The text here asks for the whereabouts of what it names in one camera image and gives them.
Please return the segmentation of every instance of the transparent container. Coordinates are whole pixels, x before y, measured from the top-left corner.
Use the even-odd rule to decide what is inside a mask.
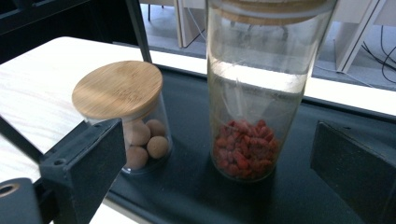
[[[254,182],[274,170],[336,0],[208,0],[211,158]]]
[[[125,61],[95,69],[73,90],[75,108],[91,125],[122,119],[127,158],[122,171],[126,174],[151,171],[171,154],[162,86],[163,76],[155,65]]]

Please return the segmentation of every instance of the floor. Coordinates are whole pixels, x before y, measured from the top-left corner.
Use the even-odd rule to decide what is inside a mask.
[[[148,35],[150,49],[171,52],[197,58],[205,58],[205,32],[198,35],[196,39],[186,48],[179,48],[177,44],[177,24],[175,19],[175,9],[151,5],[150,21],[148,20],[149,6],[141,4],[143,19]],[[382,90],[396,91],[396,72],[388,68],[382,69],[382,64],[378,63],[364,49],[361,49],[356,56],[347,74],[336,73],[334,57],[334,37],[339,23],[334,22],[324,42],[318,60],[315,63],[313,77],[351,83],[361,86],[379,88]],[[386,53],[390,53],[396,46],[396,28],[383,28],[383,47]],[[378,58],[385,60],[386,55],[381,49],[381,26],[374,26],[365,39],[370,51]],[[391,54],[391,58],[396,58],[396,52]]]

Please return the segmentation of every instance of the jar lid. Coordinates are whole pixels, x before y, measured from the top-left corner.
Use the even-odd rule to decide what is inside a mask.
[[[72,102],[90,119],[137,119],[156,104],[162,87],[161,71],[151,63],[111,63],[85,76],[74,88]]]
[[[224,18],[252,25],[287,25],[330,11],[335,0],[213,0]]]

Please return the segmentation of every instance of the brown ball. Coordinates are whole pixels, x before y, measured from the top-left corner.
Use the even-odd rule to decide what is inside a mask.
[[[148,162],[149,154],[142,147],[129,147],[126,150],[125,167],[137,170],[143,168]]]
[[[157,119],[150,119],[146,122],[146,125],[151,131],[151,137],[154,136],[165,136],[165,126]]]
[[[159,159],[168,152],[168,140],[162,136],[154,136],[148,141],[148,154],[154,159]]]
[[[124,124],[124,137],[132,146],[143,146],[150,139],[149,127],[143,122],[127,122]]]

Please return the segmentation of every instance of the white tabletop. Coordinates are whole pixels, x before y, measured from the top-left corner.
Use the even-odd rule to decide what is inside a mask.
[[[206,60],[151,52],[154,63],[205,74]],[[0,115],[42,152],[75,128],[83,117],[71,103],[76,84],[108,63],[142,61],[140,49],[71,37],[54,39],[0,65]],[[305,95],[396,116],[396,92],[309,78]],[[0,135],[0,182],[17,177],[39,178],[37,166]],[[105,204],[117,207],[109,201]],[[92,223],[133,223],[102,205]]]

